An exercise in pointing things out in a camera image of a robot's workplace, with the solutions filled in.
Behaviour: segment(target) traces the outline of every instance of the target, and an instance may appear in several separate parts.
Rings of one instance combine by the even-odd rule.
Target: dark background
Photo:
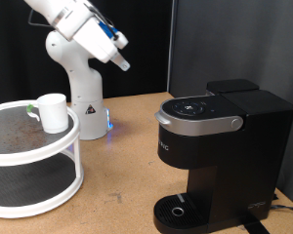
[[[124,72],[111,61],[90,66],[103,76],[104,98],[166,91],[172,0],[92,0],[129,40],[120,53],[131,64]],[[47,54],[52,28],[27,23],[23,0],[0,0],[0,103],[62,93],[70,101],[64,69]],[[38,13],[33,22],[47,23]]]
[[[293,0],[175,0],[174,97],[248,79],[293,103]],[[293,125],[277,187],[293,201]]]

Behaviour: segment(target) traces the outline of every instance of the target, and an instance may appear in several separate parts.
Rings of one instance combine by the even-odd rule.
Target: white turntable stand
[[[48,135],[41,122],[26,117],[30,103],[34,100],[0,104],[0,217],[45,213],[71,198],[83,181],[77,115],[68,107],[68,130],[59,136]],[[74,153],[67,150],[72,144]],[[69,174],[64,164],[70,168]],[[66,185],[58,191],[63,182]]]

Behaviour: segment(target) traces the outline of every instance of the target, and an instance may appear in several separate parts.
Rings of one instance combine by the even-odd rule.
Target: black coffee maker
[[[165,234],[210,233],[269,214],[293,105],[247,80],[210,82],[204,97],[164,101],[158,156],[188,171],[186,193],[154,207]]]

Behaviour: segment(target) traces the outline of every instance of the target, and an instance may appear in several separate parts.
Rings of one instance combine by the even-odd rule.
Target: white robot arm
[[[121,32],[108,38],[98,22],[105,20],[98,9],[87,0],[24,0],[33,10],[45,17],[67,41],[72,39],[102,62],[109,60],[121,69],[130,64],[118,53],[128,41]]]
[[[24,0],[42,14],[57,31],[49,33],[46,48],[49,56],[68,74],[71,108],[77,113],[80,139],[103,137],[112,125],[104,107],[102,77],[89,67],[88,59],[109,60],[123,70],[129,63],[118,53],[128,41],[110,28],[100,12],[86,0]]]

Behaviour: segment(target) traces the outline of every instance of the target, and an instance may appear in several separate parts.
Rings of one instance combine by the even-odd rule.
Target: wooden table
[[[154,113],[168,93],[105,100],[114,129],[81,141],[85,178],[62,206],[33,217],[0,218],[0,233],[156,234],[153,207],[162,197],[186,192],[188,171],[172,168],[157,156]],[[292,206],[280,191],[274,204]],[[262,221],[276,234],[293,234],[293,212],[274,210]],[[220,234],[247,234],[242,227]]]

